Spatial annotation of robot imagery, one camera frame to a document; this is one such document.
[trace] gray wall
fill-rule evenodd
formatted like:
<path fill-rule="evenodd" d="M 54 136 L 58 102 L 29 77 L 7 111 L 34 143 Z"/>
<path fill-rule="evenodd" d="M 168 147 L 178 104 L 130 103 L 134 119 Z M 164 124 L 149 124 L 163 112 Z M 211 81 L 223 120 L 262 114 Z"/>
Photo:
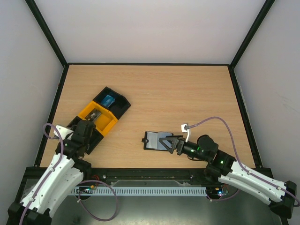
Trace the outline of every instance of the gray wall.
<path fill-rule="evenodd" d="M 62 66 L 23 0 L 0 3 L 0 224 L 33 166 Z"/>
<path fill-rule="evenodd" d="M 36 0 L 68 62 L 230 63 L 265 0 Z"/>
<path fill-rule="evenodd" d="M 235 71 L 263 165 L 300 187 L 300 1 L 277 0 Z M 299 224 L 295 208 L 291 225 Z"/>

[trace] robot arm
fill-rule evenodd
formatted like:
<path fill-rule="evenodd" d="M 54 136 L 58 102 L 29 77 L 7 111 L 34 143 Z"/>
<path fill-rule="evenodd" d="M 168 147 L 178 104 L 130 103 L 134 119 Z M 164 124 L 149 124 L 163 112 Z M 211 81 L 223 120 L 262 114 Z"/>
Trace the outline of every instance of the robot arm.
<path fill-rule="evenodd" d="M 59 143 L 56 154 L 35 187 L 20 203 L 13 203 L 9 207 L 8 214 L 13 225 L 20 223 L 24 210 L 26 216 L 23 221 L 26 224 L 51 224 L 56 210 L 71 190 L 83 179 L 88 180 L 90 177 L 91 164 L 80 158 L 89 149 L 95 124 L 82 120 L 71 129 L 61 126 L 56 128 L 63 139 L 63 155 Z"/>
<path fill-rule="evenodd" d="M 296 195 L 295 183 L 291 181 L 284 183 L 264 176 L 244 164 L 240 165 L 235 157 L 219 150 L 218 144 L 208 135 L 200 136 L 197 143 L 193 143 L 188 141 L 190 131 L 184 129 L 182 131 L 188 134 L 187 138 L 164 132 L 145 132 L 145 137 L 142 139 L 144 149 L 168 151 L 171 154 L 176 150 L 178 155 L 185 154 L 191 159 L 205 161 L 207 162 L 204 170 L 206 180 L 232 185 L 260 199 L 277 215 L 284 218 L 292 217 L 295 199 L 284 190 Z"/>

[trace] black metal frame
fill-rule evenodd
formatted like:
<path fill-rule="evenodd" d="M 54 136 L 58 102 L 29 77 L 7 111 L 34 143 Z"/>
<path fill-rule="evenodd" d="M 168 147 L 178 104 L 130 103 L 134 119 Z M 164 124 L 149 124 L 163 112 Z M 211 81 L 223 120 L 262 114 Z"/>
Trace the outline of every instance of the black metal frame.
<path fill-rule="evenodd" d="M 242 42 L 240 48 L 238 49 L 236 55 L 234 56 L 231 64 L 207 64 L 207 63 L 67 63 L 65 60 L 59 46 L 57 45 L 49 27 L 47 26 L 41 12 L 39 11 L 36 3 L 34 0 L 25 0 L 28 4 L 30 10 L 32 11 L 35 19 L 37 20 L 38 24 L 40 25 L 42 31 L 44 32 L 46 38 L 48 39 L 51 47 L 53 48 L 55 54 L 57 55 L 58 59 L 60 60 L 62 66 L 64 67 L 63 73 L 61 75 L 60 83 L 55 95 L 54 103 L 52 105 L 48 121 L 49 123 L 53 122 L 53 118 L 57 109 L 57 105 L 60 99 L 60 95 L 63 89 L 64 81 L 66 79 L 69 65 L 153 65 L 153 66 L 227 66 L 229 70 L 229 74 L 232 80 L 232 85 L 234 88 L 234 92 L 237 98 L 237 102 L 240 108 L 240 113 L 242 116 L 242 120 L 245 126 L 246 134 L 248 137 L 249 145 L 251 148 L 251 153 L 255 162 L 255 170 L 259 171 L 262 174 L 267 176 L 273 177 L 271 170 L 267 168 L 263 168 L 262 161 L 259 156 L 259 152 L 257 149 L 257 145 L 255 143 L 255 139 L 253 136 L 253 132 L 249 123 L 248 114 L 243 102 L 243 98 L 240 92 L 240 88 L 237 82 L 236 75 L 234 73 L 234 68 L 236 67 L 237 63 L 241 59 L 244 51 L 246 50 L 247 46 L 249 45 L 250 41 L 252 40 L 253 36 L 257 32 L 259 26 L 261 25 L 262 21 L 264 20 L 265 16 L 267 15 L 268 11 L 270 10 L 271 6 L 273 5 L 275 0 L 266 0 L 262 9 L 260 10 L 258 16 L 256 17 L 255 21 L 253 22 L 249 32 L 247 33 L 244 41 Z M 17 196 L 15 201 L 19 202 L 22 197 L 22 193 L 28 179 L 39 179 L 45 171 L 45 168 L 41 168 L 40 163 L 42 160 L 42 156 L 45 150 L 47 138 L 44 136 L 39 150 L 37 154 L 37 158 L 35 161 L 35 167 L 28 167 L 26 168 L 24 177 L 20 184 L 20 188 L 18 190 Z M 102 177 L 103 180 L 106 182 L 112 182 L 118 180 L 149 180 L 149 179 L 164 179 L 164 180 L 177 180 L 177 181 L 187 181 L 192 184 L 201 184 L 206 187 L 215 187 L 218 186 L 218 183 L 211 184 L 208 183 L 203 175 L 204 169 L 127 169 L 127 168 L 118 168 L 118 169 L 111 169 L 111 168 L 93 168 L 93 174 L 97 174 L 98 176 Z M 288 225 L 287 219 L 281 218 L 281 222 L 283 225 Z"/>

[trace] table top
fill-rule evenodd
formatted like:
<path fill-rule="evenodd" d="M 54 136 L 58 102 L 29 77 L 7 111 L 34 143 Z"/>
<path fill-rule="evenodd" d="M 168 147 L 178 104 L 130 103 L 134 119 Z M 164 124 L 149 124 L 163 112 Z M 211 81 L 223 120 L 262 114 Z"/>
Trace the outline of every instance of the table top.
<path fill-rule="evenodd" d="M 254 167 L 227 67 L 70 65 L 53 124 L 66 126 L 105 86 L 124 95 L 131 107 L 93 152 L 85 155 L 92 167 L 205 168 L 205 162 L 184 155 L 144 150 L 141 140 L 145 131 L 181 135 L 181 124 L 192 125 L 211 116 L 228 123 L 241 161 Z M 221 121 L 193 128 L 190 141 L 204 134 L 234 156 Z M 49 165 L 57 144 L 57 140 L 48 140 L 41 167 Z"/>

